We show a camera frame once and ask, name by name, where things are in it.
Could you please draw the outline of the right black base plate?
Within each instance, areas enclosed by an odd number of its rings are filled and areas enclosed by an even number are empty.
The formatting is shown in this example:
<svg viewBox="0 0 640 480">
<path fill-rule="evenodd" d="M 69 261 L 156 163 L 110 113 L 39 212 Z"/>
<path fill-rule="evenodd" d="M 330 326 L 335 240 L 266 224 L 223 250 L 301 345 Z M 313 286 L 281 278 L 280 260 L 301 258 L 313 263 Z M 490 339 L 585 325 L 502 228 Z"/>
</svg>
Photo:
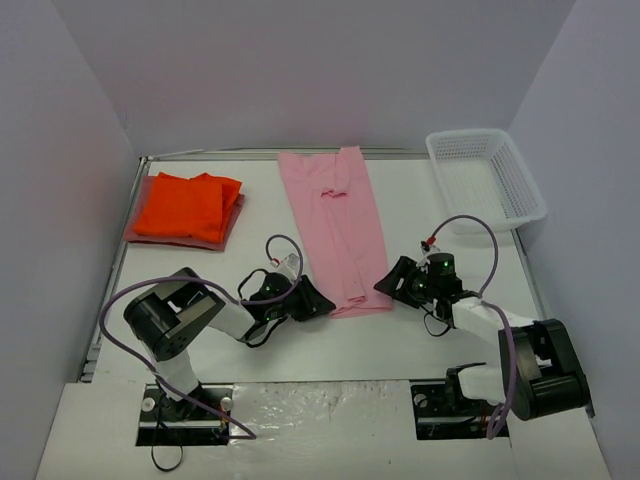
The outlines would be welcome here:
<svg viewBox="0 0 640 480">
<path fill-rule="evenodd" d="M 453 402 L 444 380 L 410 383 L 416 438 L 419 441 L 479 440 L 486 437 L 494 407 L 484 400 Z"/>
</svg>

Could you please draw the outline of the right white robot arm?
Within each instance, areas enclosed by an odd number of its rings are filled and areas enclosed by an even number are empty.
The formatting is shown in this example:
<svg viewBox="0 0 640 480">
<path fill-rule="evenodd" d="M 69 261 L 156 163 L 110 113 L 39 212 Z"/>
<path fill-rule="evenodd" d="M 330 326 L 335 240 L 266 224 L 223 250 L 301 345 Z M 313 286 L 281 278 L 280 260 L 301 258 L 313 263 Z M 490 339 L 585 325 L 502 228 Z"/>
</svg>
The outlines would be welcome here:
<svg viewBox="0 0 640 480">
<path fill-rule="evenodd" d="M 402 256 L 375 290 L 421 308 L 444 324 L 495 346 L 499 363 L 453 367 L 446 373 L 446 406 L 465 413 L 478 401 L 499 405 L 522 421 L 587 407 L 590 387 L 566 326 L 510 313 L 464 288 L 450 253 L 416 262 Z"/>
</svg>

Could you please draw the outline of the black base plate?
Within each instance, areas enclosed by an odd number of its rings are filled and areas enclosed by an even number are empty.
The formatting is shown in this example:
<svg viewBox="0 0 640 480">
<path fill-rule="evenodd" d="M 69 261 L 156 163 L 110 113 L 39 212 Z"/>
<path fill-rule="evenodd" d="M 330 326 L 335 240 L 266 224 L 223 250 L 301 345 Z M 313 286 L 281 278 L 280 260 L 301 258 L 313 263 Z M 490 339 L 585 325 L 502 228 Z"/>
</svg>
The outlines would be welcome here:
<svg viewBox="0 0 640 480">
<path fill-rule="evenodd" d="M 486 437 L 494 407 L 484 400 L 453 402 L 444 380 L 410 383 L 416 438 L 419 441 L 479 440 Z"/>
<path fill-rule="evenodd" d="M 146 385 L 138 418 L 137 447 L 226 446 L 229 426 L 186 400 L 169 398 L 158 385 Z"/>
</svg>

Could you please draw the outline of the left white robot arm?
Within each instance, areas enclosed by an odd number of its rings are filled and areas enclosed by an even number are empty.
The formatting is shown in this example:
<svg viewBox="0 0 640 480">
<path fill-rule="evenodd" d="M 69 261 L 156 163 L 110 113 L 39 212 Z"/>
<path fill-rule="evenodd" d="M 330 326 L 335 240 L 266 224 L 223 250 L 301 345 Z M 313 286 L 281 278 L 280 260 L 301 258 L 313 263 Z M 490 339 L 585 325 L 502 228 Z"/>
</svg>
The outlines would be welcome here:
<svg viewBox="0 0 640 480">
<path fill-rule="evenodd" d="M 308 276 L 295 280 L 279 269 L 264 272 L 260 288 L 247 305 L 227 302 L 195 281 L 179 280 L 160 283 L 136 297 L 125 308 L 124 319 L 169 384 L 162 388 L 165 406 L 177 417 L 189 418 L 200 409 L 202 395 L 188 346 L 205 328 L 259 348 L 284 321 L 305 322 L 335 309 Z"/>
</svg>

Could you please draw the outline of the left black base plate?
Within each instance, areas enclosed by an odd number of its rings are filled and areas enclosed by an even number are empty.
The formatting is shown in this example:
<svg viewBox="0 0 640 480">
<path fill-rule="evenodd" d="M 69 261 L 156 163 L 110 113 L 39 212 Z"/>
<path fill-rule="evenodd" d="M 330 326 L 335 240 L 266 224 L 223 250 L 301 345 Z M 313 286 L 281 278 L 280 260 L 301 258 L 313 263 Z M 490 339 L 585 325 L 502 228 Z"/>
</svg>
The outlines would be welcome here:
<svg viewBox="0 0 640 480">
<path fill-rule="evenodd" d="M 169 398 L 158 385 L 146 385 L 138 418 L 137 447 L 226 446 L 229 426 L 186 400 Z"/>
</svg>

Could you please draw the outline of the white plastic basket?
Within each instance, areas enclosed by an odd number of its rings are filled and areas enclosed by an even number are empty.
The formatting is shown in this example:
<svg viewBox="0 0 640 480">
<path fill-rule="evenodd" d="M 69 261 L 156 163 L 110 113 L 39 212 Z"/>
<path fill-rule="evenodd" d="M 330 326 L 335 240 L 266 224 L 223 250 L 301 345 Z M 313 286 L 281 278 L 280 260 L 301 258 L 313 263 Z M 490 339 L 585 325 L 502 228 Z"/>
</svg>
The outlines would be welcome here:
<svg viewBox="0 0 640 480">
<path fill-rule="evenodd" d="M 425 139 L 446 215 L 457 234 L 495 232 L 539 221 L 547 207 L 511 137 L 499 129 L 448 130 Z"/>
</svg>

